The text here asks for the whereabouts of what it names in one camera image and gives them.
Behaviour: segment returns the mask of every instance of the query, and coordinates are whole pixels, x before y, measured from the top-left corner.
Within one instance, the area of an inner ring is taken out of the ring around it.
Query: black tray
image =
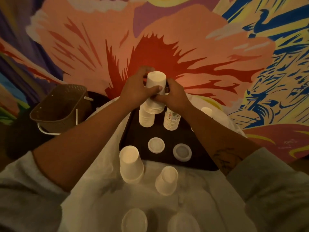
[[[164,111],[155,115],[154,125],[145,128],[139,123],[139,108],[133,110],[130,114],[125,131],[122,135],[119,150],[125,146],[135,146],[141,159],[162,162],[172,165],[180,165],[189,168],[216,171],[218,167],[209,157],[203,146],[198,141],[190,125],[181,118],[179,126],[174,131],[169,131],[164,128]],[[165,143],[163,152],[154,154],[148,149],[148,142],[151,138],[161,138]],[[192,150],[192,157],[187,162],[177,160],[173,155],[173,148],[179,143],[187,144]]]

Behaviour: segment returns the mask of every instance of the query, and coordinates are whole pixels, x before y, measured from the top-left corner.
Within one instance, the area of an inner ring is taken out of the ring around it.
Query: round table
[[[198,97],[188,95],[188,98],[198,109],[211,108],[216,121],[245,136],[221,110]],[[144,160],[145,175],[141,182],[125,183],[119,172],[118,145],[128,118],[129,115],[119,124],[62,204],[62,223],[69,232],[119,232],[122,218],[131,208],[140,208],[146,213],[148,232],[167,231],[169,219],[180,211],[193,215],[201,231],[256,231],[245,215],[244,202],[219,170],[211,172],[175,166],[179,173],[177,189],[172,195],[163,196],[155,188],[155,179],[167,164]]]

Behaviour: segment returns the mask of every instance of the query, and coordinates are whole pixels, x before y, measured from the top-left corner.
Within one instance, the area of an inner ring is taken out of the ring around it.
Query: tattoo
[[[229,172],[243,160],[243,158],[239,157],[237,153],[235,153],[234,148],[217,150],[212,159],[224,175],[228,175]]]

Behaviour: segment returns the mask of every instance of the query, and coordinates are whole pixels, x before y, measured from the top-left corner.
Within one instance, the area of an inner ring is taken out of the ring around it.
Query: gray sleeve
[[[258,231],[309,231],[309,176],[260,148],[227,176]]]
[[[57,231],[68,195],[42,175],[28,152],[0,173],[0,231]]]

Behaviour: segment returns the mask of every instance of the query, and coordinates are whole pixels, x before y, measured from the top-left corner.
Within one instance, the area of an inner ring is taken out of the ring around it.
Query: brown plastic basket
[[[32,110],[30,118],[40,130],[42,126],[54,135],[61,134],[87,119],[92,112],[89,99],[85,86],[58,85]]]

